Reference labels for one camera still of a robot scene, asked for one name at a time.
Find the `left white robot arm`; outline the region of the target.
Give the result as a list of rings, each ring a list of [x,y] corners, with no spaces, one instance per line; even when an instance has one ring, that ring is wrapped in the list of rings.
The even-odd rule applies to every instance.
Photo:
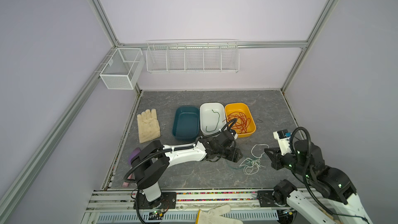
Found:
[[[131,168],[124,175],[125,183],[134,183],[137,194],[135,206],[145,197],[145,203],[154,207],[167,199],[159,186],[159,179],[169,167],[187,162],[217,162],[220,159],[238,162],[242,152],[237,148],[238,134],[233,130],[237,119],[229,120],[217,133],[198,136],[193,143],[163,145],[160,140],[152,141],[144,149],[137,148],[131,154]]]

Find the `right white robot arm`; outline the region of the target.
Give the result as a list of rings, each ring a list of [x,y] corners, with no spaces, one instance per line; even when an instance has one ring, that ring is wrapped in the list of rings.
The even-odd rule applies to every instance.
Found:
[[[275,170],[288,169],[304,184],[313,201],[308,200],[290,181],[274,187],[271,200],[302,215],[311,224],[370,224],[355,186],[346,173],[325,164],[322,151],[304,127],[293,132],[274,132],[277,148],[265,154]]]

